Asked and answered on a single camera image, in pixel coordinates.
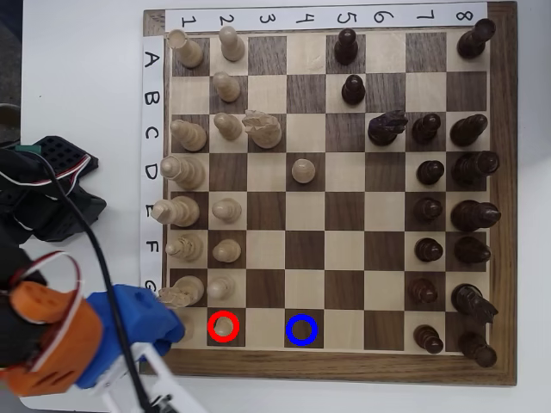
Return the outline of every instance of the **dark square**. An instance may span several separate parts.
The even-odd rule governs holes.
[[[173,114],[172,120],[185,120],[189,123],[196,123],[200,127],[202,127],[205,132],[207,133],[207,143],[205,146],[201,148],[200,151],[197,152],[190,152],[183,148],[182,145],[180,145],[180,142],[177,141],[177,139],[172,138],[172,145],[170,145],[170,151],[172,153],[208,153],[209,147],[210,147],[210,137],[209,137],[209,129],[210,126],[208,124],[209,119],[207,114]]]
[[[406,110],[405,73],[368,73],[365,90],[366,112]]]
[[[486,243],[485,232],[446,232],[446,271],[475,273],[486,272],[487,262],[482,262],[478,264],[467,264],[455,258],[455,243],[463,237],[474,237],[479,241]]]
[[[199,218],[191,225],[182,228],[181,226],[171,225],[172,230],[207,230],[208,229],[208,192],[172,192],[170,198],[173,200],[177,196],[187,196],[199,206]]]
[[[285,232],[285,269],[324,269],[323,231]]]
[[[233,76],[239,82],[241,87],[241,95],[235,102],[224,102],[216,93],[216,89],[213,85],[213,77],[210,77],[210,114],[219,114],[220,112],[225,114],[244,114],[245,110],[249,108],[249,78],[247,76]]]
[[[337,39],[337,35],[327,36],[327,48],[325,52],[327,62],[326,73],[329,75],[354,75],[357,73],[365,73],[365,34],[357,35],[356,42],[358,44],[358,54],[354,61],[349,65],[341,65],[335,59],[335,44],[337,43]]]
[[[172,52],[172,76],[186,76],[186,77],[198,77],[198,76],[208,76],[210,75],[210,39],[209,38],[200,38],[200,39],[191,39],[197,43],[201,50],[203,51],[203,61],[200,65],[194,67],[193,69],[188,69],[177,57],[176,52]]]
[[[404,271],[404,232],[366,232],[365,269]]]
[[[438,297],[434,303],[419,304],[412,299],[412,296],[409,294],[410,283],[419,279],[425,279],[435,287]],[[407,271],[404,298],[406,311],[446,311],[446,273]]]
[[[325,308],[363,310],[363,271],[325,271]]]
[[[365,154],[366,192],[404,192],[406,190],[406,154],[370,152]]]
[[[327,114],[325,150],[365,152],[365,114]]]
[[[245,336],[246,336],[246,331],[247,331],[247,329],[245,328],[245,326],[246,326],[246,318],[245,318],[246,311],[245,311],[245,308],[207,308],[208,318],[210,318],[215,312],[218,312],[218,311],[229,311],[232,314],[234,314],[235,317],[238,318],[239,333],[230,342],[216,342],[210,336],[210,334],[207,333],[207,345],[208,346],[214,346],[214,347],[244,347],[245,346]]]
[[[247,190],[246,153],[211,153],[209,158],[211,191]]]
[[[365,311],[363,347],[366,350],[404,350],[403,311]]]
[[[440,116],[441,125],[436,131],[436,136],[428,144],[420,144],[413,138],[412,129],[416,120],[422,119],[430,112],[408,112],[406,118],[406,152],[444,152],[446,151],[446,114],[436,112]]]
[[[285,231],[285,193],[247,193],[247,229]]]
[[[241,247],[241,256],[237,261],[220,262],[214,259],[214,247],[224,239],[232,239]],[[245,268],[247,263],[247,231],[209,231],[207,253],[209,268]]]
[[[285,270],[247,269],[247,307],[284,308]]]
[[[446,77],[448,112],[483,112],[486,110],[485,71],[449,71]]]
[[[249,75],[286,75],[287,37],[249,38]]]
[[[293,165],[299,159],[307,159],[316,168],[316,175],[309,183],[300,183],[293,178]],[[314,152],[293,152],[287,154],[287,191],[324,192],[325,191],[325,154]]]
[[[442,213],[432,221],[419,221],[415,218],[415,205],[424,198],[437,200],[442,204]],[[406,192],[406,231],[446,231],[445,192]]]
[[[318,326],[318,334],[313,342],[307,346],[297,346],[291,343],[287,334],[285,335],[285,347],[286,348],[323,348],[324,347],[324,311],[312,310],[312,309],[285,309],[285,325],[291,319],[291,317],[297,314],[305,314],[310,316],[316,322]],[[297,321],[293,325],[293,336],[299,340],[306,340],[312,333],[312,327],[306,321]]]
[[[287,113],[325,113],[325,75],[287,76]]]
[[[325,230],[363,231],[364,204],[363,192],[326,192]]]
[[[446,71],[446,34],[407,33],[406,71]]]

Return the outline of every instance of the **chess piece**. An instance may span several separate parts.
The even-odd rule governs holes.
[[[293,164],[291,174],[298,183],[309,183],[316,176],[316,167],[307,159],[298,159]]]
[[[412,137],[418,144],[429,144],[436,137],[440,125],[442,125],[440,116],[427,114],[413,124]]]
[[[226,299],[233,292],[233,280],[220,277],[208,283],[207,295],[212,299]]]
[[[471,284],[460,284],[451,293],[451,304],[461,314],[474,318],[481,324],[493,323],[498,310],[482,297],[480,290]]]
[[[484,52],[486,42],[496,33],[496,24],[490,19],[478,20],[472,30],[457,42],[457,52],[464,59],[474,59]]]
[[[444,343],[438,332],[429,325],[419,325],[413,331],[413,340],[420,348],[427,350],[429,354],[438,354],[444,350]]]
[[[476,364],[484,368],[492,367],[498,361],[496,351],[479,334],[463,334],[459,337],[459,349],[465,357],[476,361]]]
[[[176,29],[166,35],[168,47],[174,50],[176,58],[188,69],[193,69],[203,61],[201,47],[192,41],[183,30]]]
[[[173,200],[155,202],[151,216],[163,225],[191,226],[199,218],[199,206],[187,196],[177,196]]]
[[[204,293],[205,286],[201,280],[193,275],[186,275],[176,281],[174,286],[158,290],[158,299],[167,307],[176,309],[195,304]]]
[[[201,256],[203,242],[195,234],[185,234],[166,244],[167,255],[186,262],[193,262]]]
[[[369,122],[368,137],[378,146],[392,144],[399,133],[406,129],[407,119],[403,110],[386,112]]]
[[[207,133],[196,123],[189,123],[185,120],[173,120],[170,123],[170,132],[172,133],[172,138],[176,139],[186,151],[200,151],[207,143]]]
[[[442,215],[443,207],[432,198],[422,198],[413,206],[413,215],[419,222],[431,222]]]
[[[451,212],[451,222],[459,231],[472,232],[490,228],[501,219],[501,212],[490,202],[464,200]]]
[[[424,161],[417,169],[417,179],[424,185],[434,185],[444,175],[444,165],[440,161]]]
[[[227,140],[235,140],[243,132],[243,125],[241,125],[238,118],[231,114],[216,114],[214,116],[214,125],[220,131],[222,138]]]
[[[222,55],[230,62],[237,62],[245,55],[245,43],[241,39],[235,28],[224,26],[219,34],[222,45]]]
[[[214,73],[213,86],[221,100],[232,103],[238,100],[241,95],[241,86],[235,77],[231,77],[224,71]]]
[[[213,256],[216,261],[235,262],[241,256],[241,247],[232,239],[225,239],[214,247]]]
[[[425,278],[417,278],[410,282],[407,291],[416,304],[434,303],[438,298],[436,287]]]
[[[491,151],[472,152],[457,159],[451,170],[451,176],[457,183],[468,186],[494,174],[498,168],[497,153]]]
[[[213,215],[227,224],[232,224],[241,216],[241,206],[232,198],[225,198],[215,202]]]
[[[161,175],[186,190],[196,189],[205,180],[205,170],[194,157],[169,155],[161,161]]]
[[[356,32],[351,28],[345,28],[338,34],[337,43],[335,43],[335,60],[346,66],[356,59],[357,54]]]
[[[357,105],[365,98],[365,86],[363,80],[357,75],[350,75],[344,82],[341,92],[343,99],[349,105]]]
[[[455,257],[467,264],[488,262],[492,257],[490,248],[475,237],[463,237],[455,243]]]
[[[472,145],[488,127],[488,118],[483,114],[474,114],[458,120],[449,131],[449,138],[457,146]]]
[[[282,140],[282,127],[279,120],[271,114],[245,110],[242,122],[252,141],[263,149],[273,148]]]
[[[415,255],[424,262],[436,261],[442,258],[444,250],[436,239],[421,238],[415,244]]]

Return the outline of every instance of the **black chess piece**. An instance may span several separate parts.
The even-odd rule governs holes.
[[[434,185],[444,175],[444,165],[440,161],[424,161],[417,169],[417,179],[424,185]]]
[[[438,332],[429,325],[419,325],[413,331],[413,340],[420,348],[427,350],[429,354],[438,354],[444,349],[444,343]]]
[[[490,19],[478,20],[472,30],[466,32],[457,42],[457,52],[464,59],[480,56],[486,42],[496,33],[496,24]]]
[[[468,359],[476,361],[481,367],[492,367],[498,361],[496,351],[491,348],[486,339],[475,333],[465,333],[459,337],[459,349]]]
[[[501,212],[490,202],[464,200],[451,212],[451,222],[459,231],[472,232],[490,228],[501,218]]]
[[[442,258],[444,249],[436,239],[421,238],[415,244],[415,255],[424,262],[436,261]]]
[[[467,264],[488,262],[492,257],[490,248],[475,237],[460,238],[454,246],[455,257]]]
[[[347,77],[343,85],[343,99],[349,105],[357,105],[365,98],[365,86],[363,80],[357,75]]]
[[[442,204],[432,198],[418,200],[413,206],[413,215],[419,222],[431,222],[442,215],[442,212]]]
[[[440,125],[442,121],[437,114],[427,114],[417,119],[412,128],[413,139],[422,145],[430,143],[436,137]]]
[[[488,118],[483,114],[474,114],[458,120],[449,131],[449,138],[457,146],[472,145],[488,127]]]
[[[494,174],[498,168],[499,156],[496,152],[471,152],[457,159],[451,176],[460,185],[468,186]]]
[[[451,304],[461,314],[474,318],[481,324],[493,323],[498,314],[496,307],[482,297],[480,290],[471,284],[460,284],[451,293]]]
[[[335,43],[335,60],[341,65],[349,65],[358,54],[356,32],[351,28],[345,28],[338,34]]]
[[[407,119],[403,110],[386,112],[369,122],[369,140],[378,146],[390,145],[399,133],[405,131],[406,125]]]

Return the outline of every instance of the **black pawn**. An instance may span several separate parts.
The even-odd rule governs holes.
[[[442,121],[437,114],[427,114],[421,119],[417,119],[413,124],[413,139],[423,145],[430,143],[436,137],[440,125],[442,125]]]
[[[415,255],[424,262],[436,261],[442,258],[444,249],[436,239],[421,238],[415,244]]]
[[[338,34],[335,43],[335,60],[341,65],[349,65],[358,54],[356,32],[351,28],[345,28]]]
[[[357,75],[347,77],[343,85],[343,99],[349,105],[357,105],[365,98],[365,86],[363,80]]]
[[[457,42],[457,52],[464,59],[480,56],[486,42],[496,33],[496,24],[490,19],[478,20],[474,28],[466,32]]]
[[[451,222],[459,231],[473,232],[490,228],[501,219],[501,212],[490,202],[464,200],[451,212]]]
[[[444,175],[444,165],[440,161],[424,161],[417,169],[417,179],[424,185],[434,185]]]
[[[490,248],[475,237],[463,237],[455,243],[455,257],[467,264],[488,262],[492,257]]]
[[[457,146],[469,146],[488,127],[488,118],[483,114],[474,114],[468,118],[458,120],[449,131],[451,141]]]

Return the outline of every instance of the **white pawn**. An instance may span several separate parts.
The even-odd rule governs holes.
[[[203,242],[195,234],[185,234],[174,241],[168,242],[164,251],[174,258],[192,262],[201,256]]]
[[[191,226],[199,218],[199,206],[187,196],[177,196],[155,202],[151,216],[163,225]]]
[[[194,157],[180,154],[169,155],[161,161],[161,175],[187,190],[199,187],[205,180],[205,170],[201,162]]]
[[[241,206],[236,200],[225,198],[214,203],[213,215],[227,224],[232,224],[241,216]]]
[[[232,239],[225,239],[214,247],[213,256],[216,261],[235,262],[241,256],[241,247]]]
[[[316,167],[307,159],[298,159],[291,172],[297,182],[309,183],[316,176]]]
[[[237,62],[245,55],[245,44],[235,28],[224,26],[220,30],[220,43],[222,44],[222,54],[231,62]]]
[[[185,120],[173,120],[170,123],[172,137],[183,146],[183,149],[190,152],[200,151],[207,143],[207,133],[195,123]]]
[[[237,101],[239,95],[241,95],[241,86],[239,86],[237,79],[223,71],[214,73],[213,86],[220,99],[227,103]]]
[[[166,35],[168,46],[174,50],[178,60],[187,67],[193,69],[203,61],[201,47],[192,41],[183,30],[172,30]]]

